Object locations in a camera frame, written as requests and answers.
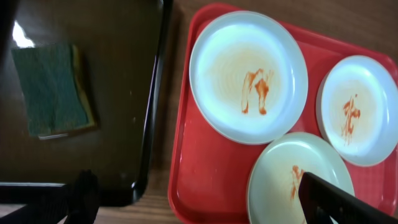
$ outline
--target sponge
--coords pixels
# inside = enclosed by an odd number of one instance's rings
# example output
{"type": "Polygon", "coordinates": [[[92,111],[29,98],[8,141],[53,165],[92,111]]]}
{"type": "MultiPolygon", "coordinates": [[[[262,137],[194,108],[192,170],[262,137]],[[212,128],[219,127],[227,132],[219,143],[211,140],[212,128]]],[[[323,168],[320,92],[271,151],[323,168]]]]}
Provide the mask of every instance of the sponge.
{"type": "Polygon", "coordinates": [[[31,136],[95,125],[81,84],[81,57],[70,44],[13,49],[31,136]]]}

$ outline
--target wooden table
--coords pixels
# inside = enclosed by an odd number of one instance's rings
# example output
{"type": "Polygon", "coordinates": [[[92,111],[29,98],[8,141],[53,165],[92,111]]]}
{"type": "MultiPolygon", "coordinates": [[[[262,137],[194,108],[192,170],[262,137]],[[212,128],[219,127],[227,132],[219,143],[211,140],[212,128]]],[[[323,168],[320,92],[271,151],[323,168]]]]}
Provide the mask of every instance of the wooden table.
{"type": "MultiPolygon", "coordinates": [[[[180,223],[167,200],[170,161],[188,27],[194,13],[211,0],[175,0],[173,32],[162,80],[157,134],[145,196],[125,208],[101,208],[96,223],[180,223]]],[[[398,62],[396,0],[222,0],[276,20],[385,53],[398,62]]],[[[0,207],[0,216],[16,206],[0,207]]]]}

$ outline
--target tray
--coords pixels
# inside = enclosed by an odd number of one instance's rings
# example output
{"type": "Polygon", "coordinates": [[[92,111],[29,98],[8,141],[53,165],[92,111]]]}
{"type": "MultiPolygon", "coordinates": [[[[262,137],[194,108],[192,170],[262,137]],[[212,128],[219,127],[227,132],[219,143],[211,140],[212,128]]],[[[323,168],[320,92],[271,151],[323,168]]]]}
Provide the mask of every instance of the tray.
{"type": "Polygon", "coordinates": [[[36,202],[74,182],[82,169],[98,177],[101,205],[136,202],[147,187],[172,0],[116,2],[111,8],[97,0],[6,0],[3,5],[0,203],[36,202]],[[44,141],[29,136],[9,51],[15,46],[9,40],[14,20],[36,44],[70,41],[82,50],[98,129],[44,141]]]}
{"type": "MultiPolygon", "coordinates": [[[[199,33],[218,16],[238,10],[227,4],[209,4],[195,14],[190,24],[169,181],[170,205],[179,219],[187,223],[247,223],[247,182],[252,166],[266,147],[239,144],[218,134],[201,115],[190,89],[188,66],[199,33]]],[[[298,42],[309,79],[304,111],[290,132],[320,136],[315,118],[318,87],[329,70],[347,56],[374,58],[398,81],[398,69],[386,55],[281,24],[298,42]]],[[[392,215],[397,200],[397,148],[376,166],[363,168],[347,162],[346,165],[357,198],[392,215]]]]}

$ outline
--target food residue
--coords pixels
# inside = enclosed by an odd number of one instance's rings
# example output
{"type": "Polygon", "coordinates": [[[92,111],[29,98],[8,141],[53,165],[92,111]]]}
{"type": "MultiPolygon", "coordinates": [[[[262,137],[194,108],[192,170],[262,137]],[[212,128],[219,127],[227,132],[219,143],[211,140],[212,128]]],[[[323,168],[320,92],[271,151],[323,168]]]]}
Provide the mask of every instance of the food residue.
{"type": "Polygon", "coordinates": [[[259,95],[259,112],[261,115],[267,114],[266,110],[266,98],[269,91],[269,81],[274,74],[273,70],[269,70],[269,73],[264,76],[264,70],[259,69],[255,73],[247,72],[243,82],[242,89],[242,113],[247,114],[249,112],[249,100],[248,96],[251,92],[253,83],[256,83],[254,87],[259,95]]]}
{"type": "Polygon", "coordinates": [[[290,201],[292,202],[293,199],[295,198],[296,194],[299,191],[299,187],[300,187],[300,182],[301,179],[304,175],[304,170],[303,169],[299,169],[299,167],[297,165],[294,165],[292,168],[292,190],[290,191],[290,201]]]}
{"type": "Polygon", "coordinates": [[[347,103],[343,106],[343,112],[346,116],[345,125],[341,128],[341,136],[345,138],[346,144],[349,145],[354,132],[354,124],[352,124],[352,118],[359,119],[361,116],[361,110],[355,108],[354,98],[351,97],[347,103]]]}

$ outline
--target dish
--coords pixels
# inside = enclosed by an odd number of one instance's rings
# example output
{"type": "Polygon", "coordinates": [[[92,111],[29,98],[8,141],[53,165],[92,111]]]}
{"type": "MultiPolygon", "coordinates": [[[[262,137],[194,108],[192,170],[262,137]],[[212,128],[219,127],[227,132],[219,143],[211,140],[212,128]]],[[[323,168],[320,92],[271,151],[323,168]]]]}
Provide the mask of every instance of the dish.
{"type": "Polygon", "coordinates": [[[278,22],[255,12],[231,12],[211,22],[195,42],[189,71],[203,117],[244,144],[281,137],[307,99],[299,46],[278,22]]]}
{"type": "Polygon", "coordinates": [[[248,184],[250,222],[305,223],[297,194],[305,171],[354,195],[343,160],[326,141],[309,133],[286,134],[270,143],[253,167],[248,184]]]}
{"type": "Polygon", "coordinates": [[[348,162],[373,166],[398,143],[398,90],[389,72],[360,55],[338,62],[317,95],[321,134],[348,162]]]}

